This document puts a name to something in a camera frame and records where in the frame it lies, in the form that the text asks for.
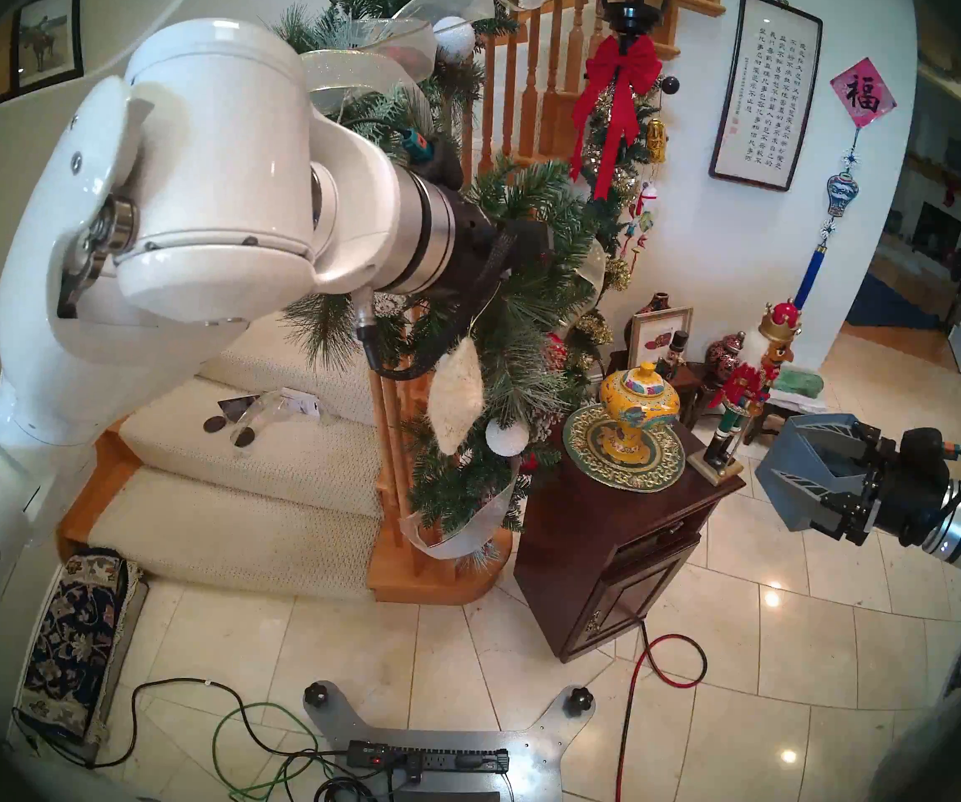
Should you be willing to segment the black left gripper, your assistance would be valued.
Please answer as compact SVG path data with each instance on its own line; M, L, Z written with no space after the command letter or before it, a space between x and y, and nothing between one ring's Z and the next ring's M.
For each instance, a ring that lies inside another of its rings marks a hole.
M459 193L446 193L454 216L454 241L445 266L445 298L461 299L478 290L497 241L508 236L509 249L496 276L518 271L526 263L548 263L554 237L544 222L530 218L492 219Z

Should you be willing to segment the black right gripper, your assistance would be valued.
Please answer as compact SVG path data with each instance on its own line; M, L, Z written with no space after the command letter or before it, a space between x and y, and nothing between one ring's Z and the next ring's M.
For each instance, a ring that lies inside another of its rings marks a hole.
M816 531L856 546L875 529L903 546L922 543L950 486L950 449L940 430L908 429L899 442L864 422L808 422L796 432L829 474L813 479L769 468L767 495L776 510L813 507Z

